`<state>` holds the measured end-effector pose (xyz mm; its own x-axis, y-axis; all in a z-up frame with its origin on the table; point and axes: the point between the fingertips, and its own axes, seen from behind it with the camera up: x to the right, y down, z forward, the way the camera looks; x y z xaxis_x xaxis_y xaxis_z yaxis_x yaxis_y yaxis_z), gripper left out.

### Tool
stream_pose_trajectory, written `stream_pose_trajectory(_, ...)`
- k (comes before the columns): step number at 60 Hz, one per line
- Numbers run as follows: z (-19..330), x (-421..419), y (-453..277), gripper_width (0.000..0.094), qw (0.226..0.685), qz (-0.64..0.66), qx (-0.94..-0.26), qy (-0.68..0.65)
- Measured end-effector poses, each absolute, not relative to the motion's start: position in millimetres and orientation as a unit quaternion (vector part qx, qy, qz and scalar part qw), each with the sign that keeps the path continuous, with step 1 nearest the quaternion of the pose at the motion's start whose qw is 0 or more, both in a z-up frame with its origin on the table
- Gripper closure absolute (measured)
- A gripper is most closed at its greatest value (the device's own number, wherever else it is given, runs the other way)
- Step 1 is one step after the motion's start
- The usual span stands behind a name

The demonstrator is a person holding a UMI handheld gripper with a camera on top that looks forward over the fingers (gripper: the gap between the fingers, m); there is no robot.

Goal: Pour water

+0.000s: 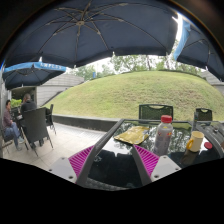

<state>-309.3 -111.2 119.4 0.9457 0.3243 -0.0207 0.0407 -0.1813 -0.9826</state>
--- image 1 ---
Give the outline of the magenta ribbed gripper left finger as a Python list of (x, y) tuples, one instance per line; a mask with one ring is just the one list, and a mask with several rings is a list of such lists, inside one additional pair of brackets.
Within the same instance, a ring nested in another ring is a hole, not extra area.
[(94, 146), (87, 147), (69, 158), (60, 157), (50, 166), (48, 171), (65, 180), (75, 183), (93, 148)]

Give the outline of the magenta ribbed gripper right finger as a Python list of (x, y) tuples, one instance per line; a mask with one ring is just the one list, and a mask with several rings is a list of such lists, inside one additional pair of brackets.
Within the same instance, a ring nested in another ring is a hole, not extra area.
[(180, 170), (180, 167), (167, 155), (158, 156), (138, 145), (134, 148), (152, 182)]

